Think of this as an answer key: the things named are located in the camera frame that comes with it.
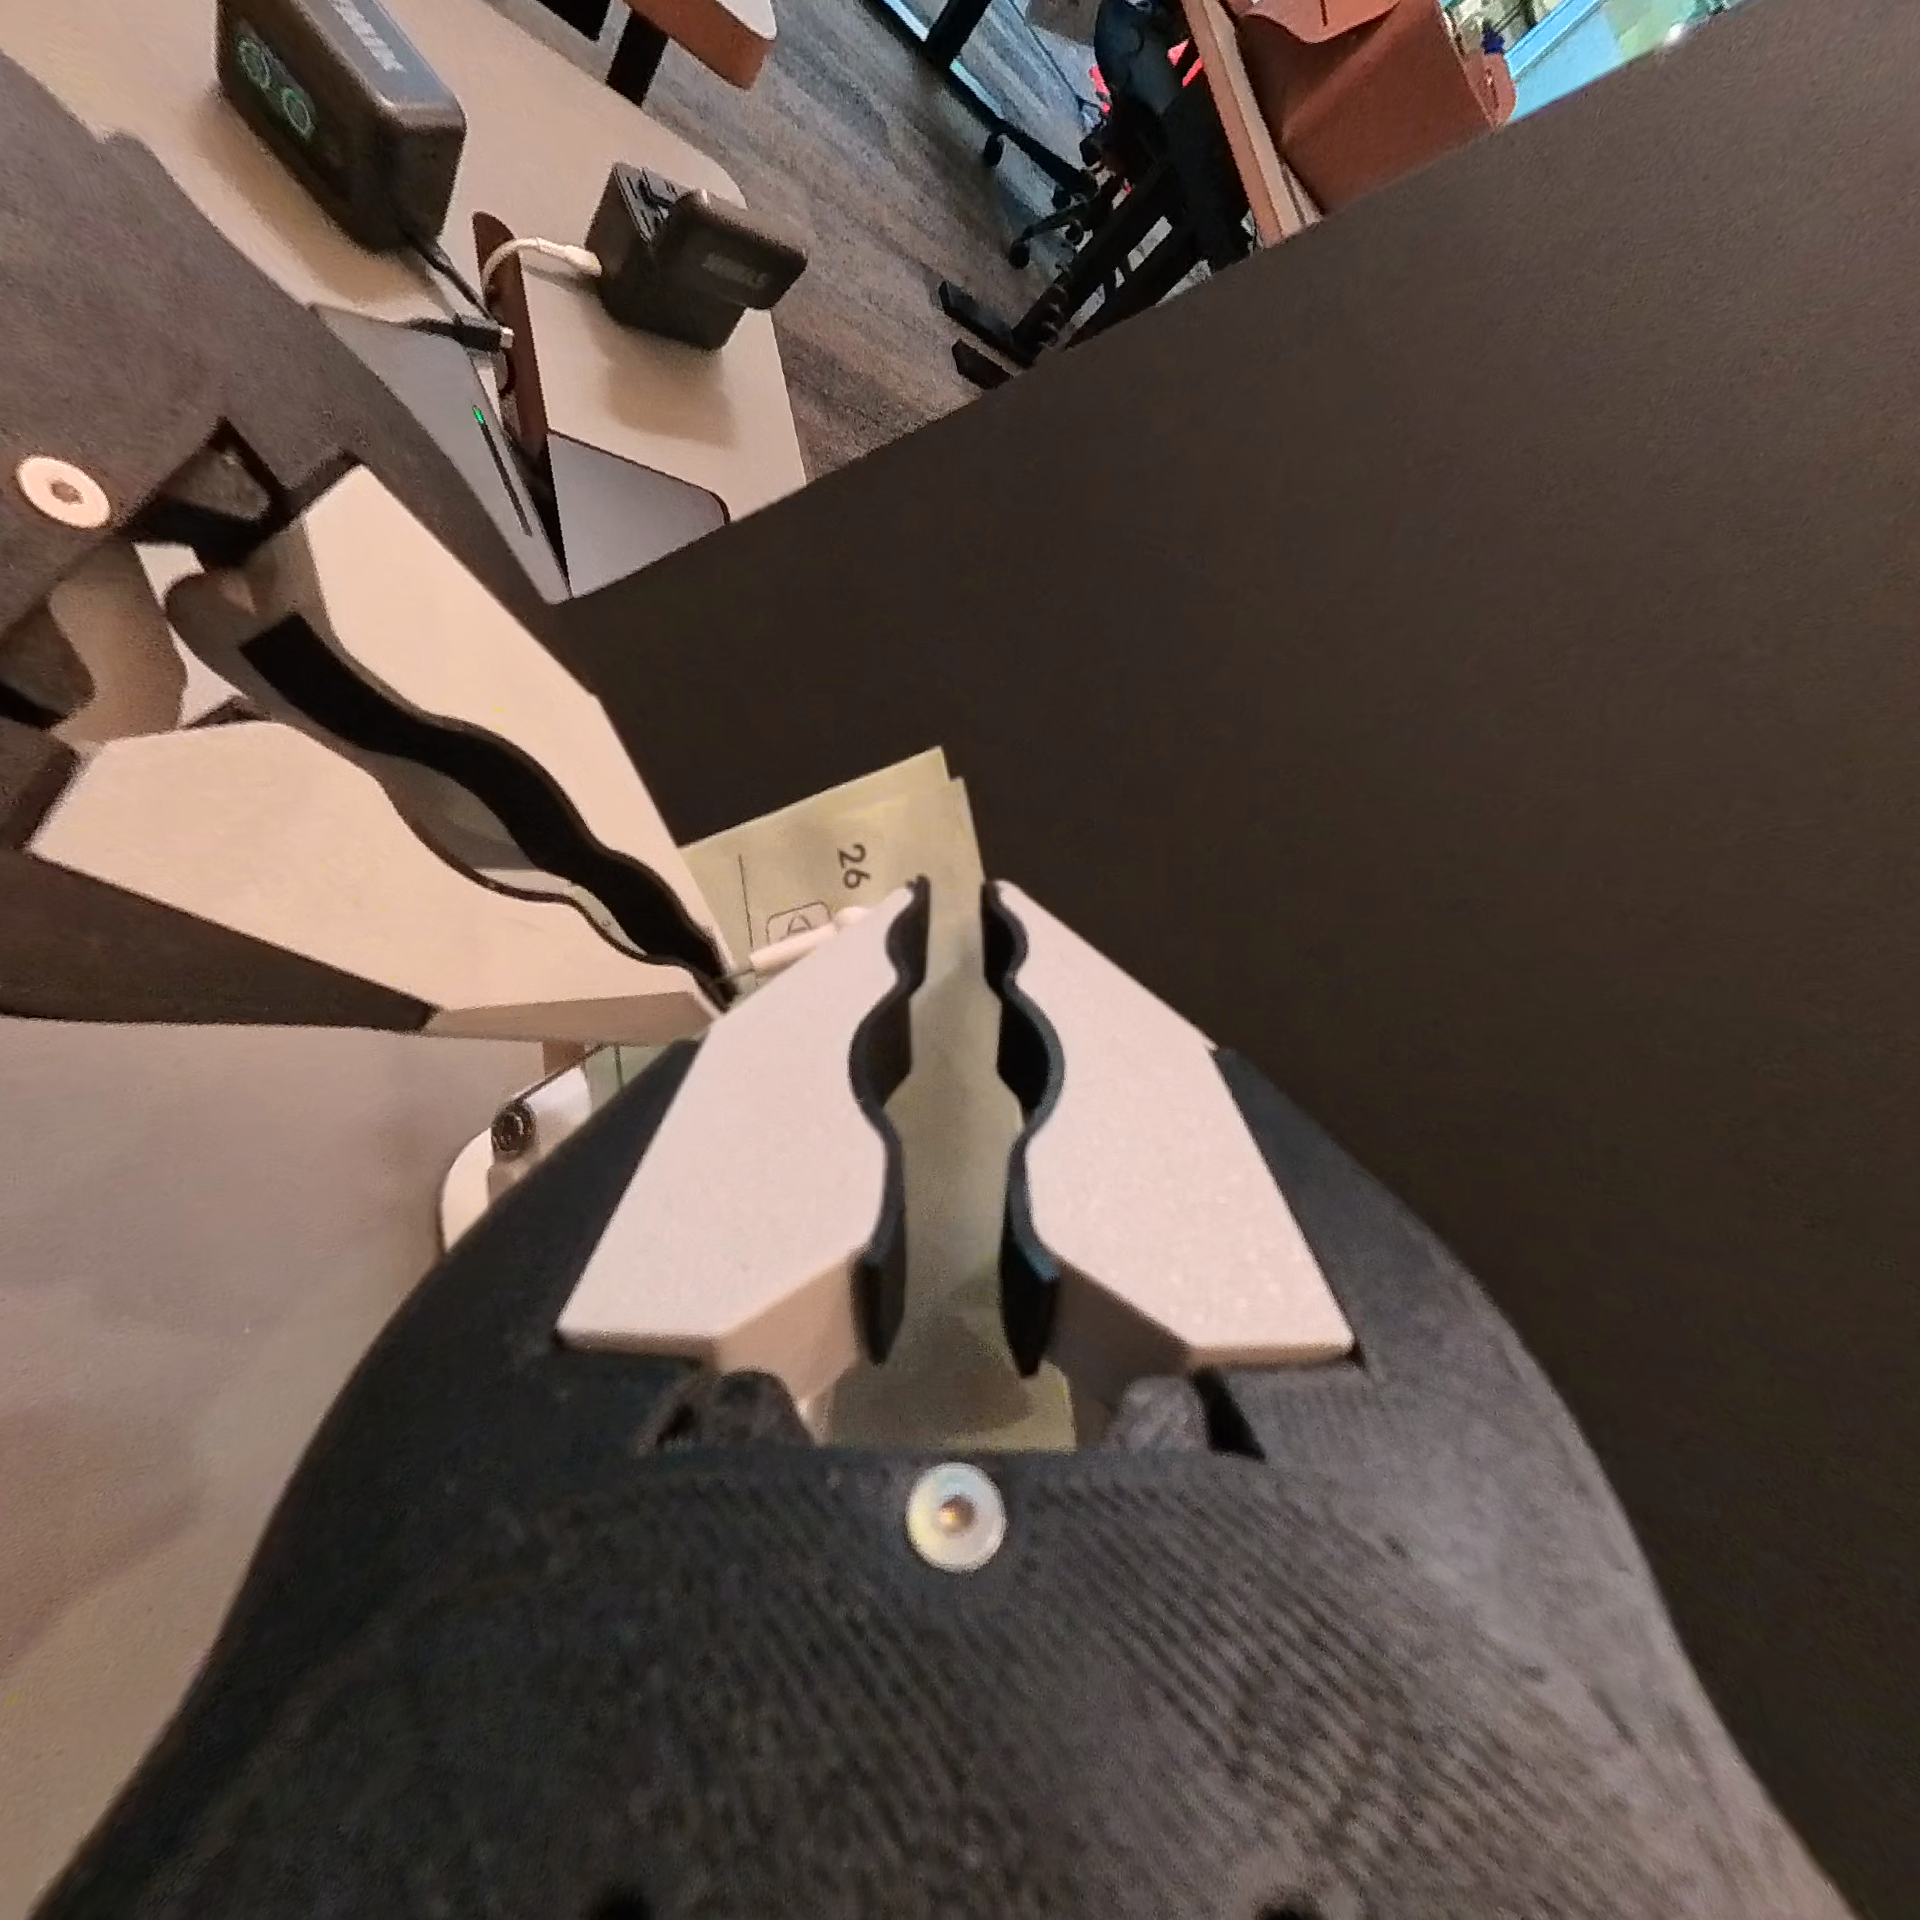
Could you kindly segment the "instruction booklet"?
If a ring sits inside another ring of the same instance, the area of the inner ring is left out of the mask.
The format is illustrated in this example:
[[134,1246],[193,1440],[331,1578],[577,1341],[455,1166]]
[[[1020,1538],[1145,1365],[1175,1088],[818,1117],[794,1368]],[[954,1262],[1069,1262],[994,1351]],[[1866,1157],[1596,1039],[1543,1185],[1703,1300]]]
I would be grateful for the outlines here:
[[904,1144],[904,1324],[882,1365],[812,1408],[812,1435],[909,1452],[1069,1452],[1060,1368],[1020,1375],[1000,1324],[1000,1208],[1020,1105],[994,1071],[1000,1002],[981,974],[981,853],[944,747],[825,788],[685,847],[736,954],[847,902],[930,880],[915,1065],[885,1114]]

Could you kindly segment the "black backdrop board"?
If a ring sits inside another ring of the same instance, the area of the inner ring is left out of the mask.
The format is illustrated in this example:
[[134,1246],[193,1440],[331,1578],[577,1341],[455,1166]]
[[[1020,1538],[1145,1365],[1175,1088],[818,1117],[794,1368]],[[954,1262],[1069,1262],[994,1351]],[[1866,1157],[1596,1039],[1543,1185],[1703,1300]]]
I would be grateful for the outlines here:
[[1490,1288],[1918,1914],[1918,4],[1738,4],[558,648],[691,836],[948,747],[994,878]]

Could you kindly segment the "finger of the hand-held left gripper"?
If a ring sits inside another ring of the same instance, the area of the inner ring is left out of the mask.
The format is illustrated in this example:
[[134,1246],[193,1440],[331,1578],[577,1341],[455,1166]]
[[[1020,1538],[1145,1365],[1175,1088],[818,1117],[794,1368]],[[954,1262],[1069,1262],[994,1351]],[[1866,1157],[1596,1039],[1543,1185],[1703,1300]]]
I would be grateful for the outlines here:
[[27,732],[27,1017],[679,1040],[720,1002],[577,899],[432,853],[296,728],[193,728]]
[[733,1000],[733,947],[598,696],[372,470],[241,562],[162,582],[128,552],[85,560],[57,588],[57,663],[83,682],[69,747],[296,728],[377,777],[432,853],[577,899]]

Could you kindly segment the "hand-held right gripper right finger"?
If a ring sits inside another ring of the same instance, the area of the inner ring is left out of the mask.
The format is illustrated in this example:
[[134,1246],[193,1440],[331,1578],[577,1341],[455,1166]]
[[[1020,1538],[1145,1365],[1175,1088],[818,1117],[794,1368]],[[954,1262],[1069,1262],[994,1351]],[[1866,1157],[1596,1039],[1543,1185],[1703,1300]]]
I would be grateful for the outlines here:
[[1350,1365],[1362,1340],[1233,1086],[1235,1055],[1017,880],[978,899],[1003,1176],[1000,1321],[1073,1425],[1141,1381]]

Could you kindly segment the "silver flat device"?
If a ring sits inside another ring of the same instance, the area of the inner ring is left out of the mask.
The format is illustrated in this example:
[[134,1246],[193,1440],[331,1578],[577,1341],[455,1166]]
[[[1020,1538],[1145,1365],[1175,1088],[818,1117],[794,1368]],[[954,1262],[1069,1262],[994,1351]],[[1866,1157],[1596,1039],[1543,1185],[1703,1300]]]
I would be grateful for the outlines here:
[[570,434],[545,434],[545,495],[571,596],[611,588],[733,519],[714,491]]

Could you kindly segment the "black power adapter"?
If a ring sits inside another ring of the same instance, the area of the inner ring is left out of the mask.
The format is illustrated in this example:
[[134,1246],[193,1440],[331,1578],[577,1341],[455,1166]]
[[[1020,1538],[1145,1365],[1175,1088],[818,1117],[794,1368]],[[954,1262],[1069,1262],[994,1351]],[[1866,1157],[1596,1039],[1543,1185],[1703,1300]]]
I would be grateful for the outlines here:
[[587,250],[611,321],[700,352],[723,347],[743,312],[770,312],[808,267],[794,224],[626,159],[606,171]]

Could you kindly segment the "white page holder pin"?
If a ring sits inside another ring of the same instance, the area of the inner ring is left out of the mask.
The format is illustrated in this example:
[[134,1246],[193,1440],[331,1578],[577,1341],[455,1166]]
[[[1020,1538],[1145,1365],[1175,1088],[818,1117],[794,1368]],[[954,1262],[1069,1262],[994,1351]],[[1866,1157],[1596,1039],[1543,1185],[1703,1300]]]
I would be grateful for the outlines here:
[[818,912],[818,917],[788,917],[782,924],[777,924],[777,936],[753,947],[743,954],[743,963],[736,963],[728,974],[733,996],[753,996],[766,983],[777,983],[779,974],[788,974],[794,963],[799,963],[808,950],[825,947],[834,932],[851,930],[857,920],[865,920],[868,908],[865,902],[847,902],[834,912]]

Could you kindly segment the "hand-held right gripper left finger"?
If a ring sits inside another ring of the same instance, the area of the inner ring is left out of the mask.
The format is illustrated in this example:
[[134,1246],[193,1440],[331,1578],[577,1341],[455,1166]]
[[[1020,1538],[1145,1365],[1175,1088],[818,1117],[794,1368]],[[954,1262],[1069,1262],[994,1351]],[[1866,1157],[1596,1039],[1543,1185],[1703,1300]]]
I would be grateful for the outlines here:
[[904,1324],[909,1002],[930,880],[825,932],[691,1055],[580,1270],[558,1340],[580,1351],[766,1372],[812,1404]]

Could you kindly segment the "white book stand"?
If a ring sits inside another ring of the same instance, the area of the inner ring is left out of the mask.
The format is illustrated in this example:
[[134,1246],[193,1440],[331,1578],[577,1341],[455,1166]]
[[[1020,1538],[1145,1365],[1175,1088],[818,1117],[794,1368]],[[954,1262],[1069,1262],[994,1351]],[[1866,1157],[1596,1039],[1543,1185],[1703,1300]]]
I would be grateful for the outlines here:
[[541,1074],[455,1148],[438,1186],[438,1251],[447,1251],[490,1206],[571,1142],[611,1096],[631,1086],[664,1044],[545,1044]]

